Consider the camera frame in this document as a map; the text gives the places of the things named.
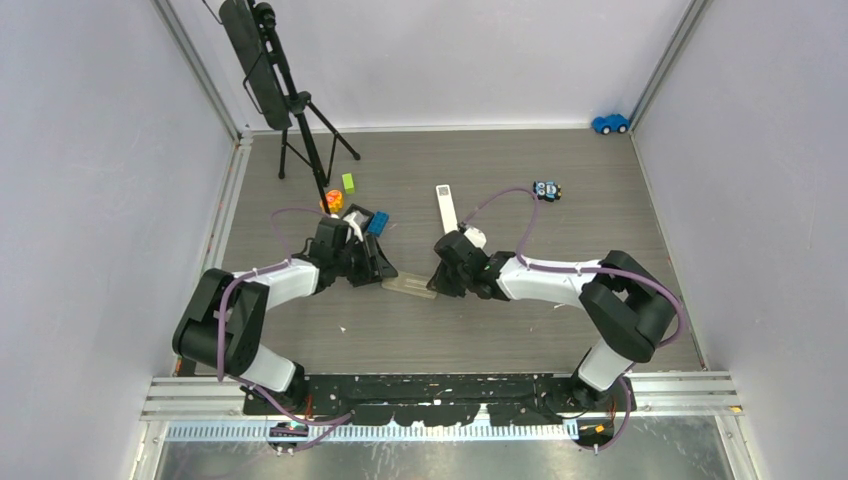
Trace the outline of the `short white remote control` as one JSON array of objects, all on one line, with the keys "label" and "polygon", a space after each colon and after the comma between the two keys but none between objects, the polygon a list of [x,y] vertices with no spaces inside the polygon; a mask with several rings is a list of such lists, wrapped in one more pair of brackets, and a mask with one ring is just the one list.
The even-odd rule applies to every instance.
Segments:
[{"label": "short white remote control", "polygon": [[383,279],[381,287],[396,293],[425,299],[435,299],[437,293],[427,287],[428,282],[428,277],[399,271],[396,277]]}]

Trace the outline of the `long white remote control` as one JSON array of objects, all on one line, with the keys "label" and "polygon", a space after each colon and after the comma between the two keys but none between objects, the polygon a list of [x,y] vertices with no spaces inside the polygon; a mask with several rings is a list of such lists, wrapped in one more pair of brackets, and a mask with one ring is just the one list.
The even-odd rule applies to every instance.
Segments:
[{"label": "long white remote control", "polygon": [[444,234],[458,229],[459,221],[453,201],[451,187],[448,184],[440,184],[435,187],[437,205]]}]

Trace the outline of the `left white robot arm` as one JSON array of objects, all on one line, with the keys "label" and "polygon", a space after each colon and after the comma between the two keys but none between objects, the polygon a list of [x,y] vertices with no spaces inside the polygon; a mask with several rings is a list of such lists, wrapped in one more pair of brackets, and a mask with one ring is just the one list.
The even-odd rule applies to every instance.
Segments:
[{"label": "left white robot arm", "polygon": [[325,217],[302,253],[282,262],[231,273],[206,270],[177,324],[172,349],[183,359],[213,367],[268,391],[280,412],[298,412],[307,398],[304,368],[263,345],[266,313],[289,301],[318,294],[343,278],[352,287],[398,277],[370,232]]}]

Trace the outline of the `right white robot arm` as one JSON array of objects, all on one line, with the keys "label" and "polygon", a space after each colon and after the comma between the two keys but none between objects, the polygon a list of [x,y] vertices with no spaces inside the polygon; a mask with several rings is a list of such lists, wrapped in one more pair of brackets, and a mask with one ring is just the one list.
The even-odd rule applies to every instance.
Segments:
[{"label": "right white robot arm", "polygon": [[435,245],[439,264],[427,287],[461,298],[545,301],[583,310],[600,339],[572,375],[571,397],[596,410],[633,365],[649,362],[670,342],[666,332],[682,319],[680,301],[629,254],[612,250],[600,260],[557,262],[517,252],[487,254],[465,232],[452,231]]}]

